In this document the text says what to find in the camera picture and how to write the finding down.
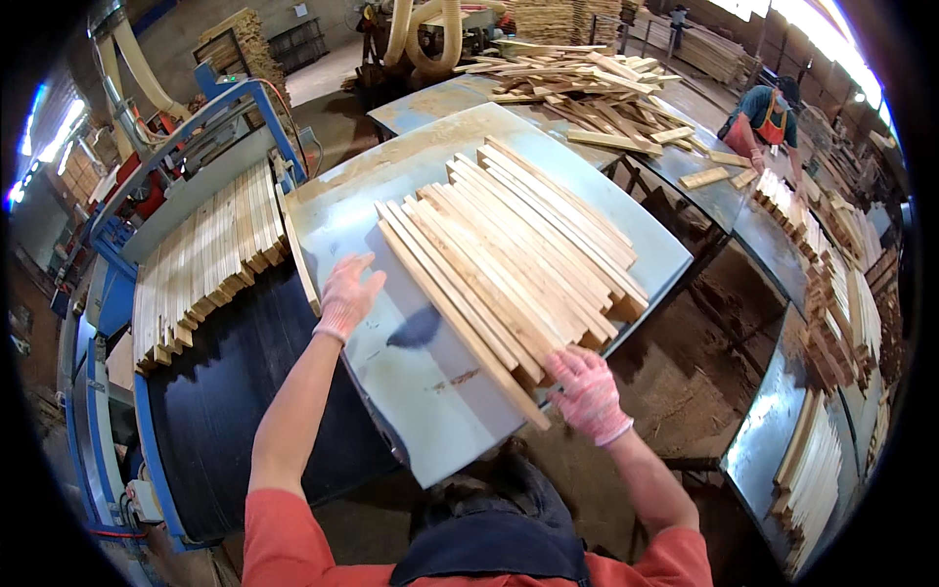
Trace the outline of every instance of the dark hair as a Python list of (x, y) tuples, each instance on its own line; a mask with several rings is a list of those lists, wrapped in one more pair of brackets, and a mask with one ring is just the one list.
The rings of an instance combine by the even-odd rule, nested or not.
[(786, 99), (790, 106), (799, 105), (799, 84), (788, 75), (779, 78), (777, 87), (782, 92), (782, 97)]

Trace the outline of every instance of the electrical box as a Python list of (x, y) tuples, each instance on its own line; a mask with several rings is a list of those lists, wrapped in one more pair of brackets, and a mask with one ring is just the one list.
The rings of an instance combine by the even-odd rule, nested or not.
[(140, 521), (147, 524), (156, 524), (163, 521), (163, 511), (157, 502), (157, 494), (153, 485), (148, 481), (133, 479), (127, 484), (127, 494), (133, 503), (133, 511)]

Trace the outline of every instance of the black conveyor belt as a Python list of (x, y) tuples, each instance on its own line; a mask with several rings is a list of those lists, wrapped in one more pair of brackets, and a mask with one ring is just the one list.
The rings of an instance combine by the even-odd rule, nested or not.
[[(200, 542), (243, 527), (254, 432), (316, 324), (292, 259), (256, 279), (147, 380), (170, 491)], [(340, 362), (303, 475), (308, 500), (330, 501), (396, 466)]]

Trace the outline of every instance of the red shirt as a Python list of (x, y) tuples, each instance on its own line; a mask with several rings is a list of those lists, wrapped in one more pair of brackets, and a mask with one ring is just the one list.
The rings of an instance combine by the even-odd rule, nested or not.
[[(244, 575), (246, 587), (255, 585), (346, 586), (388, 585), (393, 564), (337, 566), (326, 535), (313, 518), (310, 506), (281, 489), (259, 489), (245, 503)], [(659, 533), (639, 562), (629, 566), (587, 553), (594, 587), (708, 586), (711, 567), (704, 537), (687, 528)], [(527, 575), (498, 577), (446, 577), (417, 579), (414, 587), (575, 587), (566, 579), (532, 579)]]

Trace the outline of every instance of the worker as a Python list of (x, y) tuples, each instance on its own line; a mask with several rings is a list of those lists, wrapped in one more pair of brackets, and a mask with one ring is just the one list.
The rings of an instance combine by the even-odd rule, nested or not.
[(582, 348), (549, 355), (546, 371), (563, 387), (550, 400), (575, 430), (606, 450), (651, 543), (634, 566), (585, 554), (557, 491), (520, 460), (536, 511), (516, 502), (470, 495), (422, 524), (397, 565), (337, 566), (307, 504), (306, 469), (343, 345), (368, 315), (385, 282), (374, 254), (349, 255), (323, 286), (322, 318), (254, 435), (245, 502), (243, 581), (256, 585), (711, 585), (698, 510), (669, 469), (642, 441), (620, 408), (606, 363)]
[(778, 87), (754, 85), (717, 131), (717, 138), (741, 157), (750, 159), (757, 173), (766, 168), (763, 145), (781, 145), (785, 141), (789, 147), (789, 163), (793, 167), (795, 194), (804, 200), (806, 186), (802, 181), (802, 162), (795, 138), (797, 120), (793, 110), (798, 103), (799, 84), (789, 76), (780, 77)]
[(685, 8), (684, 4), (679, 4), (675, 6), (675, 10), (669, 13), (671, 17), (671, 29), (674, 32), (674, 40), (671, 43), (671, 49), (673, 51), (678, 51), (682, 48), (682, 35), (685, 34), (685, 29), (691, 28), (690, 24), (685, 24), (685, 16), (688, 14), (688, 9)]

